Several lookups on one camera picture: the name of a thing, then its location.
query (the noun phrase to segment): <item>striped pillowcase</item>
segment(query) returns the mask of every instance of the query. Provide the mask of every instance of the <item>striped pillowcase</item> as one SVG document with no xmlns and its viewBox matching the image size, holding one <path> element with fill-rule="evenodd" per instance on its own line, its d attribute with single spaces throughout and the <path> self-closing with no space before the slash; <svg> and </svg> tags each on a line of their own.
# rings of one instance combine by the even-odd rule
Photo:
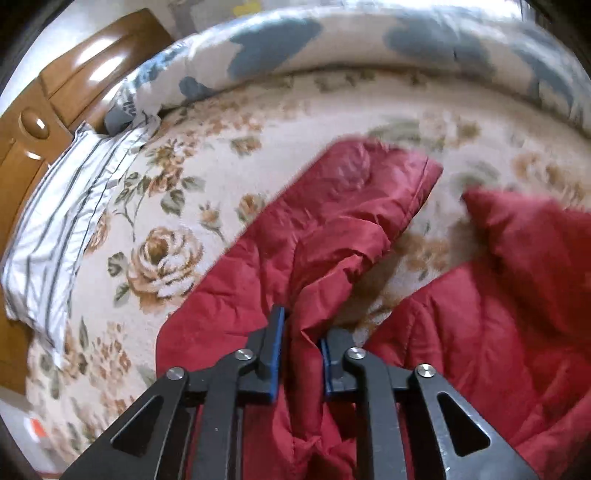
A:
<svg viewBox="0 0 591 480">
<path fill-rule="evenodd" d="M 118 180 L 157 126 L 152 119 L 107 137 L 82 124 L 27 202 L 4 253 L 7 315 L 41 335 L 56 365 L 82 254 Z"/>
</svg>

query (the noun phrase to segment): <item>fabric fold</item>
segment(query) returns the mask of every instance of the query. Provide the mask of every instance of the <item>fabric fold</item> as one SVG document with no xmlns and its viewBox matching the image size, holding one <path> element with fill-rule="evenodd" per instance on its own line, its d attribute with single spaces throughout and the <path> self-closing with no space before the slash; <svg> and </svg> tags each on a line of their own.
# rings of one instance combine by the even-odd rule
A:
<svg viewBox="0 0 591 480">
<path fill-rule="evenodd" d="M 403 300 L 365 348 L 432 364 L 557 480 L 591 432 L 591 215 L 512 192 L 463 198 L 488 253 Z"/>
<path fill-rule="evenodd" d="M 258 216 L 160 330 L 158 373 L 177 365 L 195 370 L 243 347 L 249 332 L 267 324 L 273 304 L 290 312 L 277 404 L 247 411 L 246 479 L 351 477 L 355 447 L 342 444 L 347 438 L 323 403 L 316 343 L 441 171 L 422 154 L 377 141 L 335 143 Z"/>
</svg>

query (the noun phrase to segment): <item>rose pattern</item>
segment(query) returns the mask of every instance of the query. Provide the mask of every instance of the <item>rose pattern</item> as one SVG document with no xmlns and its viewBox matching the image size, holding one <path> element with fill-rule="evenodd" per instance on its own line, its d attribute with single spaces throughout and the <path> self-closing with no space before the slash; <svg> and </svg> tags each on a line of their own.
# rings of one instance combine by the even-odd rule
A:
<svg viewBox="0 0 591 480">
<path fill-rule="evenodd" d="M 85 255 L 90 255 L 91 253 L 96 252 L 100 247 L 103 246 L 103 244 L 107 240 L 107 235 L 109 235 L 110 228 L 111 216 L 109 212 L 105 211 L 100 216 L 99 221 L 96 224 L 95 232 L 90 237 L 90 240 L 84 252 Z"/>
<path fill-rule="evenodd" d="M 249 224 L 256 218 L 266 204 L 267 201 L 263 195 L 247 193 L 240 199 L 236 213 L 242 223 Z"/>
<path fill-rule="evenodd" d="M 131 252 L 127 280 L 139 298 L 139 308 L 153 312 L 173 301 L 180 304 L 200 277 L 203 245 L 186 227 L 156 227 Z"/>
<path fill-rule="evenodd" d="M 314 82 L 320 76 L 329 86 L 324 93 Z M 445 166 L 428 201 L 431 207 L 440 202 L 440 209 L 413 219 L 406 236 L 368 274 L 373 281 L 364 277 L 356 284 L 365 289 L 355 299 L 354 291 L 343 326 L 354 332 L 358 345 L 400 300 L 478 254 L 474 235 L 457 227 L 465 218 L 459 196 L 466 186 L 550 194 L 564 205 L 584 207 L 589 202 L 591 182 L 584 168 L 589 155 L 578 134 L 569 136 L 562 124 L 538 127 L 534 117 L 539 112 L 528 113 L 512 99 L 499 102 L 499 109 L 510 106 L 509 114 L 494 118 L 471 103 L 427 105 L 421 100 L 411 106 L 406 100 L 409 92 L 424 99 L 435 91 L 430 84 L 436 82 L 417 73 L 376 72 L 370 82 L 350 70 L 290 75 L 243 85 L 163 118 L 160 130 L 121 179 L 115 198 L 119 202 L 109 203 L 89 241 L 77 282 L 82 281 L 72 298 L 62 369 L 38 341 L 31 347 L 27 398 L 68 463 L 155 381 L 156 332 L 190 294 L 189 285 L 199 281 L 196 268 L 206 271 L 261 212 L 267 198 L 295 178 L 277 157 L 278 145 L 300 137 L 320 152 L 335 140 L 321 138 L 322 129 L 310 128 L 308 117 L 330 119 L 331 128 L 341 129 L 331 130 L 339 136 L 373 132 L 384 142 L 418 148 Z M 463 85 L 461 95 L 473 102 L 474 91 Z M 358 108 L 366 88 L 382 96 L 383 106 Z M 353 129 L 345 116 L 330 110 L 348 103 L 356 108 Z M 290 161 L 295 163 L 296 156 Z M 311 158 L 302 159 L 298 172 Z M 273 175 L 269 165 L 276 168 Z M 231 179 L 226 178 L 228 168 Z M 181 225 L 190 226 L 191 233 L 184 235 Z M 155 227 L 159 234 L 152 234 Z M 91 283 L 99 288 L 79 287 Z M 108 295 L 98 305 L 103 285 L 108 285 Z M 120 323 L 112 322 L 114 318 Z M 133 337 L 127 338 L 126 328 Z"/>
</svg>

